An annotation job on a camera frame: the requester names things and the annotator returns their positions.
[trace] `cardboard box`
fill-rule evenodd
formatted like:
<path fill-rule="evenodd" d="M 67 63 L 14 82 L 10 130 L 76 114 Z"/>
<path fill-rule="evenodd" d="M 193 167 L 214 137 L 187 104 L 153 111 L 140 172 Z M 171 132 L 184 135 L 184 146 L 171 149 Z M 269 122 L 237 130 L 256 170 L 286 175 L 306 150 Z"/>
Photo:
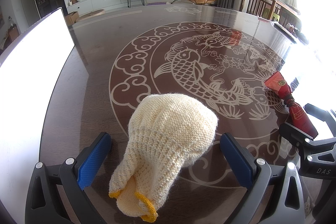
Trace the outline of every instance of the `cardboard box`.
<path fill-rule="evenodd" d="M 68 26 L 71 26 L 76 23 L 76 19 L 79 18 L 78 12 L 72 12 L 65 16 L 65 21 L 67 22 Z"/>

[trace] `green chair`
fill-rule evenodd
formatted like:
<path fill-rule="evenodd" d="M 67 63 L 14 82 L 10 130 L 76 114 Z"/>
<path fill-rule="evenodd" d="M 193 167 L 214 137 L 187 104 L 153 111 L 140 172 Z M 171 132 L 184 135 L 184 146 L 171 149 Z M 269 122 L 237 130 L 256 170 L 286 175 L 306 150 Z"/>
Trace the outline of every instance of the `green chair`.
<path fill-rule="evenodd" d="M 269 14 L 269 9 L 268 9 L 268 8 L 265 8 L 265 10 L 264 10 L 264 12 L 263 12 L 263 14 L 262 14 L 262 17 L 263 17 L 263 18 L 267 18 L 268 14 Z M 278 14 L 276 14 L 276 13 L 273 13 L 273 14 L 272 14 L 271 21 L 277 21 L 277 22 L 279 22 L 279 20 L 280 20 L 280 16 L 279 16 Z"/>

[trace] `round table pattern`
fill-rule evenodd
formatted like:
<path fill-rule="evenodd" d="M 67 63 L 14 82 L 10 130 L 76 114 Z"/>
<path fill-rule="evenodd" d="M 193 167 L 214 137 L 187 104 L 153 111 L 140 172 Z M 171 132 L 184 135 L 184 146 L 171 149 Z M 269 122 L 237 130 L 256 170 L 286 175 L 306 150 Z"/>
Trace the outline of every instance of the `round table pattern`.
<path fill-rule="evenodd" d="M 222 133 L 232 133 L 269 164 L 284 165 L 295 156 L 278 134 L 288 109 L 264 87 L 283 63 L 264 43 L 231 27 L 168 24 L 136 37 L 121 51 L 111 70 L 110 100 L 126 134 L 134 109 L 150 94 L 184 93 L 204 103 L 219 118 L 216 137 L 180 177 L 208 187 L 239 187 L 219 148 Z"/>

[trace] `yellow glove trim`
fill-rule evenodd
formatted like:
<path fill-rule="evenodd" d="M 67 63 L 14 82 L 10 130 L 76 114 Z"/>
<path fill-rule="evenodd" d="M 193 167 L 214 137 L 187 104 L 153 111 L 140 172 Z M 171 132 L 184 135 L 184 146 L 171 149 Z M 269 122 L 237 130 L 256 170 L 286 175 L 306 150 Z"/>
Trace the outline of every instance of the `yellow glove trim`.
<path fill-rule="evenodd" d="M 135 192 L 134 195 L 136 198 L 138 198 L 140 201 L 142 201 L 146 205 L 149 211 L 148 215 L 141 216 L 142 220 L 153 223 L 156 220 L 158 213 L 156 212 L 152 202 L 148 198 L 146 198 L 143 194 L 140 194 L 138 192 Z"/>
<path fill-rule="evenodd" d="M 120 195 L 121 191 L 122 190 L 118 190 L 116 192 L 109 193 L 109 197 L 110 198 L 117 198 Z"/>

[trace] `glossy table surface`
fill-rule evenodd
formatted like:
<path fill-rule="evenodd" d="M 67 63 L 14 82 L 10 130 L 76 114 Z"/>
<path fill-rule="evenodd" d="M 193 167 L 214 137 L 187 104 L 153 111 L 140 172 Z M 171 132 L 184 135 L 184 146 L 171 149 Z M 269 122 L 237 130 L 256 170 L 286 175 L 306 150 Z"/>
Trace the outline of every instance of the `glossy table surface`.
<path fill-rule="evenodd" d="M 108 185 L 127 145 L 128 120 L 146 95 L 185 93 L 219 118 L 213 145 L 193 166 L 182 169 L 156 223 L 219 224 L 234 210 L 246 189 L 219 149 L 224 132 L 269 164 L 291 160 L 299 166 L 296 149 L 278 134 L 288 109 L 263 85 L 276 70 L 291 83 L 302 106 L 335 106 L 333 92 L 326 88 L 335 82 L 332 72 L 308 46 L 293 44 L 269 21 L 253 15 L 200 5 L 151 5 L 81 21 L 71 35 L 75 48 L 49 103 L 40 160 L 61 164 L 100 132 L 110 133 L 111 152 L 85 189 L 107 223 L 143 223 L 118 210 Z M 317 139 L 330 137 L 330 131 L 321 130 Z M 322 181 L 301 182 L 309 215 Z M 59 189 L 71 220 L 79 223 Z M 252 223 L 259 221 L 271 189 Z"/>

